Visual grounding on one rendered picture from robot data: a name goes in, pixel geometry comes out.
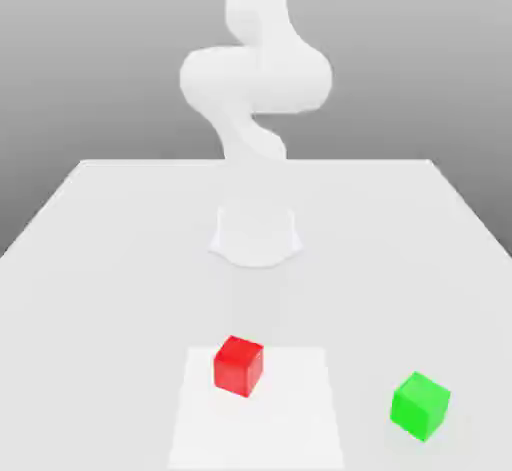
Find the small red cube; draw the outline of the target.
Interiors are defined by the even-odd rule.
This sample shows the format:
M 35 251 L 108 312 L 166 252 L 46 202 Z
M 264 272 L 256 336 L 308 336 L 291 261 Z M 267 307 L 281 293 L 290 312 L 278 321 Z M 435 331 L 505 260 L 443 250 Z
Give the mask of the small red cube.
M 215 354 L 213 381 L 217 388 L 248 398 L 263 373 L 264 347 L 229 336 Z

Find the small green cube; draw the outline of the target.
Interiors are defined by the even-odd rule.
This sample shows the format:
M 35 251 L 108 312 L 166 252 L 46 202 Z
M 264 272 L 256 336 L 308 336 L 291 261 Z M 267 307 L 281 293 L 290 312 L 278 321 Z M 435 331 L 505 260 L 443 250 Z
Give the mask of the small green cube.
M 414 371 L 393 393 L 390 420 L 426 442 L 444 421 L 451 392 Z

